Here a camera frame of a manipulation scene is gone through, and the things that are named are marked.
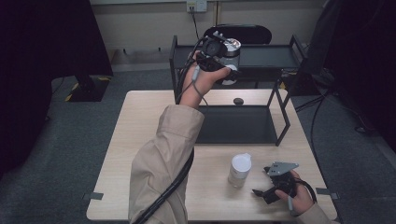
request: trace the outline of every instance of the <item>white cup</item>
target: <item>white cup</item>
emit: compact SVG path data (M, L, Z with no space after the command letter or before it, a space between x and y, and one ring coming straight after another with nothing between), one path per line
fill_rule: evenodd
M228 181L235 188L242 188L245 184L245 180L248 177L248 172L251 168L250 155L238 154L233 157L230 167L230 173L228 175Z

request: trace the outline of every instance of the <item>wall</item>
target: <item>wall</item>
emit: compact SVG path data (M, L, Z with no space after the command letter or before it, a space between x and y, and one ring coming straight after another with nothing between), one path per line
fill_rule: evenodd
M324 2L208 2L206 13L195 14L198 35L216 22L253 23L272 31L272 44L286 44L292 34L308 43ZM173 35L177 35L179 44L197 40L185 2L92 5L92 9L108 49L169 49Z

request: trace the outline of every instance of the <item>fingers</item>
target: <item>fingers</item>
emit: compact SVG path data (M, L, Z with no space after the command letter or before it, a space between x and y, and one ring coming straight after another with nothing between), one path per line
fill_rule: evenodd
M275 194L277 197L285 202L288 200L289 195L280 189L275 190Z
M201 52L201 51L200 51L200 50L196 50L196 51L194 52L194 55L192 55L192 58L193 58L194 60L197 59L197 54L198 54L199 52Z
M214 78L215 81L227 77L231 72L231 68L229 67L223 67L219 69L218 71L215 71L211 74L211 76Z
M297 172L295 172L294 170L290 170L291 174L294 176L294 178L299 178L300 176L297 174Z

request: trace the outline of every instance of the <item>chair backrest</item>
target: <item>chair backrest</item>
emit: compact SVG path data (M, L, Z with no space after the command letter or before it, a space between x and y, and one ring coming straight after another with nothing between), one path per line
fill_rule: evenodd
M272 39L271 31L260 25L250 24L219 24L207 29L204 36L212 37L219 31L227 38L234 38L241 44L269 44Z

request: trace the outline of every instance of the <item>gray carpet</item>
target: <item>gray carpet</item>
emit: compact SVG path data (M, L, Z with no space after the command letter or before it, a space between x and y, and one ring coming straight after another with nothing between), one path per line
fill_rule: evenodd
M94 189L125 94L172 89L168 70L123 72L112 78L102 102L67 103L64 98L75 83L73 77L53 81L57 91L35 148L21 168L1 179L1 224L95 223L86 218L89 202L82 196ZM232 88L254 86L238 85ZM316 97L291 100L298 106ZM343 223L395 223L394 152L380 137L356 132L357 118L336 95L322 103L311 130L317 106L298 115L308 140L313 136L313 149L329 189L339 195L334 203Z

